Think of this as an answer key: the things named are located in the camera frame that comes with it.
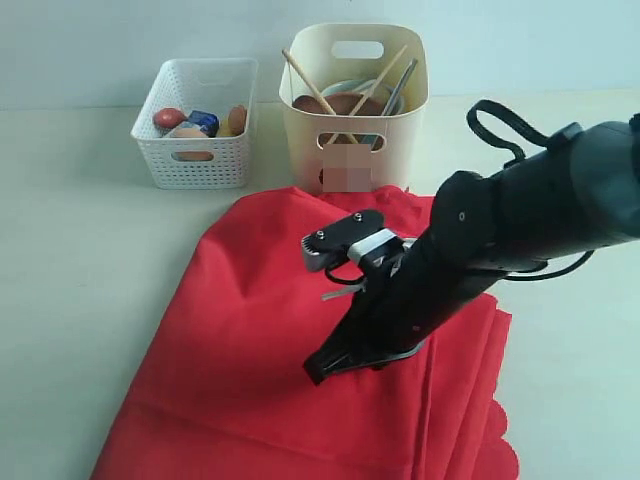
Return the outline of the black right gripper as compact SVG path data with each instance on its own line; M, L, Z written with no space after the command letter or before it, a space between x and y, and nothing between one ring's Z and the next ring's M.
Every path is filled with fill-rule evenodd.
M464 240L448 242L426 230L403 250L358 268L366 284L338 325L303 363L318 386L359 369L380 370L416 355L426 337L495 283L495 273L475 267Z

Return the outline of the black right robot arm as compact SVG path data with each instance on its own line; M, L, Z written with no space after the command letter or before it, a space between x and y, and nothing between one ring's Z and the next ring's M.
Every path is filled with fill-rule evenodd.
M542 150L492 176L454 173L416 239L367 209L302 241L305 264L331 275L352 263L349 309L305 361L314 383L413 356L450 317L501 280L550 278L548 263L639 237L639 121L570 124Z

